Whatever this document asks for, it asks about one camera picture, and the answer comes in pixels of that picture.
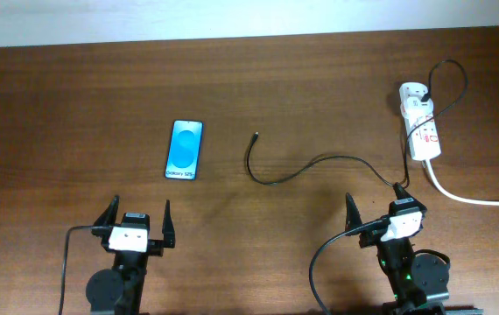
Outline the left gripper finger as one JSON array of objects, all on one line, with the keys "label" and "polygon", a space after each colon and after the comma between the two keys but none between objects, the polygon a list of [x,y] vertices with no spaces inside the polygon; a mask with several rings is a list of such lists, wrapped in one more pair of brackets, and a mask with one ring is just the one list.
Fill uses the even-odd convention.
[{"label": "left gripper finger", "polygon": [[107,235],[116,223],[120,197],[115,195],[110,201],[108,207],[93,223],[91,233],[94,236]]},{"label": "left gripper finger", "polygon": [[172,216],[171,216],[171,202],[170,202],[170,200],[167,200],[165,203],[165,214],[164,214],[164,218],[163,218],[162,234],[163,234],[163,243],[164,243],[163,247],[169,248],[169,249],[174,249],[175,243],[176,243],[176,237],[175,237],[175,229],[174,229],[174,225],[172,222]]}]

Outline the blue Galaxy smartphone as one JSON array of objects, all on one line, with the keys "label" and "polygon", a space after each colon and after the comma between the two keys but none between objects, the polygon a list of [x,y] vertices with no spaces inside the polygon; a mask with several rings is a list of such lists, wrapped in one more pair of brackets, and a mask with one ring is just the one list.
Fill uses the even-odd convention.
[{"label": "blue Galaxy smartphone", "polygon": [[203,122],[176,120],[165,166],[167,179],[195,180],[198,170]]}]

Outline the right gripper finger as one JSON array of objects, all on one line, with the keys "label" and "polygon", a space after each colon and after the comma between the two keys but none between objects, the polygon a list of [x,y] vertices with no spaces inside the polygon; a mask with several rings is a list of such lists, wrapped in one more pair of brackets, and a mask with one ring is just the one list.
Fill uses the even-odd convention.
[{"label": "right gripper finger", "polygon": [[352,197],[352,195],[347,192],[346,196],[346,224],[345,232],[347,236],[360,234],[364,227],[360,212],[357,205]]},{"label": "right gripper finger", "polygon": [[397,202],[409,202],[411,200],[411,195],[399,183],[393,185],[393,190],[396,194]]}]

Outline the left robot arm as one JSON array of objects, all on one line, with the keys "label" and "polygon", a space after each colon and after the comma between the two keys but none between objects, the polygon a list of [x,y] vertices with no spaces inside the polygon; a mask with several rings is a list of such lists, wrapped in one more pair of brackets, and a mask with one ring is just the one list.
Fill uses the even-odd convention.
[{"label": "left robot arm", "polygon": [[94,273],[88,280],[86,298],[92,314],[138,315],[148,259],[162,256],[176,243],[169,202],[165,203],[161,240],[149,237],[148,214],[125,213],[117,222],[118,207],[119,197],[115,196],[92,228],[104,250],[115,256],[111,268]]}]

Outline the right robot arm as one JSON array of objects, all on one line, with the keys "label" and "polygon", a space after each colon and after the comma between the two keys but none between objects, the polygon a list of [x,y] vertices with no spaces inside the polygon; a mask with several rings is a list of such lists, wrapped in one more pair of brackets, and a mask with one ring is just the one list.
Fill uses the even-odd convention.
[{"label": "right robot arm", "polygon": [[434,250],[413,249],[411,238],[422,230],[427,208],[401,185],[393,189],[397,199],[389,203],[389,212],[368,223],[347,193],[345,231],[359,236],[362,249],[377,249],[378,264],[395,298],[383,304],[384,314],[443,314],[442,302],[449,299],[450,259]]}]

